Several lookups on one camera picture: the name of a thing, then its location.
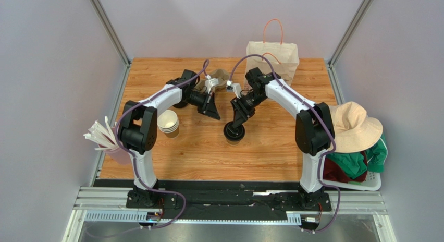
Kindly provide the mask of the single black cup lid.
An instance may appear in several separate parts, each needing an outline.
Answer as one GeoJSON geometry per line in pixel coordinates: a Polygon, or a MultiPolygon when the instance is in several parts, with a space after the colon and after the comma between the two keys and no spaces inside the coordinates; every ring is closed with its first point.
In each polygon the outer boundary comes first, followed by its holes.
{"type": "Polygon", "coordinates": [[[224,126],[223,133],[228,141],[238,142],[245,136],[245,127],[242,124],[235,127],[233,122],[228,122],[224,126]]]}

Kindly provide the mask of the single brown paper cup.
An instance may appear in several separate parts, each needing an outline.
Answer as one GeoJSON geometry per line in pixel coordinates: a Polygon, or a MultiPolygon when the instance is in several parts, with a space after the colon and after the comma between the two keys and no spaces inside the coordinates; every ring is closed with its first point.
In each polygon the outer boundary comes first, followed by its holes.
{"type": "Polygon", "coordinates": [[[240,143],[241,140],[231,140],[231,139],[226,139],[227,143],[231,146],[236,146],[240,143]]]}

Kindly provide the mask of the stack of paper cups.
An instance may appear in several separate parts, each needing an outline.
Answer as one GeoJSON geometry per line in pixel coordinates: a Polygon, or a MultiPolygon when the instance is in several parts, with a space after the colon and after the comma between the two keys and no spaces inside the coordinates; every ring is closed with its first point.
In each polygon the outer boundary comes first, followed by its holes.
{"type": "Polygon", "coordinates": [[[179,135],[179,118],[172,110],[166,110],[157,118],[157,125],[159,130],[166,135],[166,137],[174,139],[179,135]]]}

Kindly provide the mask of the paper takeout bag orange handles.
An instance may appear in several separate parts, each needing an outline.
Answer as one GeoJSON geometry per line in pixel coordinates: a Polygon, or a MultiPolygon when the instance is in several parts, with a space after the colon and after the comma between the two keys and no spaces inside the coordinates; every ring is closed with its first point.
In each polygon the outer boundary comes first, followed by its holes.
{"type": "Polygon", "coordinates": [[[261,41],[249,41],[246,46],[246,54],[258,54],[262,57],[249,57],[246,59],[245,72],[253,68],[259,68],[262,73],[268,74],[274,69],[284,82],[291,86],[295,72],[300,63],[298,46],[294,43],[283,41],[283,31],[278,42],[266,41],[266,28],[272,21],[277,21],[281,29],[282,23],[279,19],[269,20],[263,29],[263,39],[261,41]]]}

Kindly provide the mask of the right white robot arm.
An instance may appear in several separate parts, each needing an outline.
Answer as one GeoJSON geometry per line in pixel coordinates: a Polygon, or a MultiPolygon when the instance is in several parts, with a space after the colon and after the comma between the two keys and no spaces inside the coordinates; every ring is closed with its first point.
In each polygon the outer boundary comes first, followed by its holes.
{"type": "Polygon", "coordinates": [[[259,68],[253,68],[245,77],[251,87],[246,94],[242,94],[238,83],[228,80],[226,84],[227,91],[236,95],[231,100],[233,120],[224,126],[226,140],[238,144],[245,136],[243,123],[255,114],[256,106],[266,99],[277,102],[295,119],[295,141],[303,152],[299,204],[304,209],[317,207],[324,193],[318,171],[321,158],[335,138],[329,106],[304,98],[275,72],[264,74],[259,68]]]}

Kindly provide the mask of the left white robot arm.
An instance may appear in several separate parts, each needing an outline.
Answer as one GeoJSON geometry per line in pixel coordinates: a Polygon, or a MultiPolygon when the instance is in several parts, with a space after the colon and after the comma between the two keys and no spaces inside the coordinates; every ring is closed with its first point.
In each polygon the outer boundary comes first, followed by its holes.
{"type": "Polygon", "coordinates": [[[220,119],[215,106],[215,87],[222,81],[206,77],[200,88],[200,74],[184,70],[181,77],[172,79],[154,95],[139,101],[128,101],[116,124],[115,136],[119,147],[128,153],[134,173],[134,186],[128,193],[127,207],[140,205],[159,207],[162,197],[180,196],[178,192],[160,190],[154,173],[152,150],[157,140],[157,130],[163,117],[169,117],[169,108],[196,106],[198,112],[220,119]]]}

